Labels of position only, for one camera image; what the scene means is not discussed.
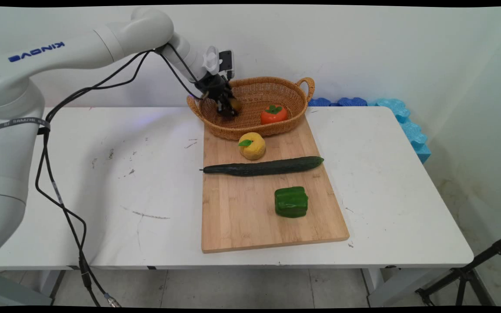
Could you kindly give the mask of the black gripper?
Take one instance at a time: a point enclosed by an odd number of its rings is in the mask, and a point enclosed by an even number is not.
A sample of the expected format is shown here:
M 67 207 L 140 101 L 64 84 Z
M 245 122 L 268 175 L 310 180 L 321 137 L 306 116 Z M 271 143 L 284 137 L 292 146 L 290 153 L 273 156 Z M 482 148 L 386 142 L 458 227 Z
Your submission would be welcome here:
M 232 93 L 228 80 L 219 74 L 206 73 L 197 81 L 197 89 L 202 93 L 201 100 L 212 99 L 217 102 L 217 113 L 223 117 L 235 117 L 240 112 L 240 101 Z

